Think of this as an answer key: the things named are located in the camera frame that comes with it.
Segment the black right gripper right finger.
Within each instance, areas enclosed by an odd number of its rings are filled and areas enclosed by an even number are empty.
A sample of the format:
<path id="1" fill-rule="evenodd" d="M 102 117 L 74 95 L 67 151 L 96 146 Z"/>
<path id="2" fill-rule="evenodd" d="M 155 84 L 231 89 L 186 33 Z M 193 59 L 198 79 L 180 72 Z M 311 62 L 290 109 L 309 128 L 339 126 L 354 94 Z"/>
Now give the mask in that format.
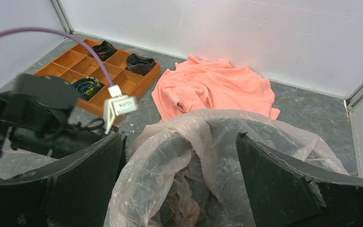
<path id="1" fill-rule="evenodd" d="M 236 137 L 242 175 L 258 227 L 363 227 L 363 178 L 331 172 Z"/>

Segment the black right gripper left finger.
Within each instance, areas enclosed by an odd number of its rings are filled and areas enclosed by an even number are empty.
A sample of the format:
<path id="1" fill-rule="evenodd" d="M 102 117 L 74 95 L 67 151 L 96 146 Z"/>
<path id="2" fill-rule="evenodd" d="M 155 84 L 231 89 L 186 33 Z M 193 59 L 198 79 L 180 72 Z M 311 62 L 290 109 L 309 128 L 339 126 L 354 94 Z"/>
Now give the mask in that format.
<path id="1" fill-rule="evenodd" d="M 120 132 L 43 167 L 0 179 L 0 227 L 102 227 L 126 163 Z"/>

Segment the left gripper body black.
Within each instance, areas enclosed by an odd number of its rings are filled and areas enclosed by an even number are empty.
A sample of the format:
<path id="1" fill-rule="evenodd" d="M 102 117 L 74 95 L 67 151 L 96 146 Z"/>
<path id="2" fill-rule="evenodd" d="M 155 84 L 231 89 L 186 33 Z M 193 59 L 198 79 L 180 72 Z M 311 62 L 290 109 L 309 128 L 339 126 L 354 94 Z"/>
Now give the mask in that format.
<path id="1" fill-rule="evenodd" d="M 28 129 L 12 129 L 12 149 L 26 150 L 52 158 L 76 153 L 106 137 L 103 118 L 83 126 L 81 122 L 66 124 L 60 131 L 42 133 Z"/>

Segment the pink plastic trash bag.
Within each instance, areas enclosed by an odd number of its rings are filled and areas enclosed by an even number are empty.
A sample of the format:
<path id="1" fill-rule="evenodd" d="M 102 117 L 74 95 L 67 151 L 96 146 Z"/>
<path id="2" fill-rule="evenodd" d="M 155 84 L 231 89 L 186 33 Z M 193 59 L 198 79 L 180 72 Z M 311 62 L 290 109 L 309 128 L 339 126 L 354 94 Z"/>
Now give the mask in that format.
<path id="1" fill-rule="evenodd" d="M 347 174 L 317 134 L 251 112 L 196 110 L 149 125 L 135 139 L 109 200 L 110 225 L 254 226 L 235 144 L 239 132 L 308 164 Z M 6 151 L 0 179 L 57 160 Z"/>

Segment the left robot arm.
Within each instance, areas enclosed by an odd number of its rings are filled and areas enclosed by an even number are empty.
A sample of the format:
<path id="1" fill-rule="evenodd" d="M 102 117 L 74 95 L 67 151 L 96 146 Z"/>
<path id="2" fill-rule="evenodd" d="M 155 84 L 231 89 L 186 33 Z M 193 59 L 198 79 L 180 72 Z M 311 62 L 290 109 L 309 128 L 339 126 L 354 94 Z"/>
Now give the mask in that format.
<path id="1" fill-rule="evenodd" d="M 17 76 L 13 88 L 0 93 L 0 158 L 7 140 L 14 150 L 60 159 L 103 139 L 102 118 L 87 125 L 68 122 L 78 98 L 62 78 Z"/>

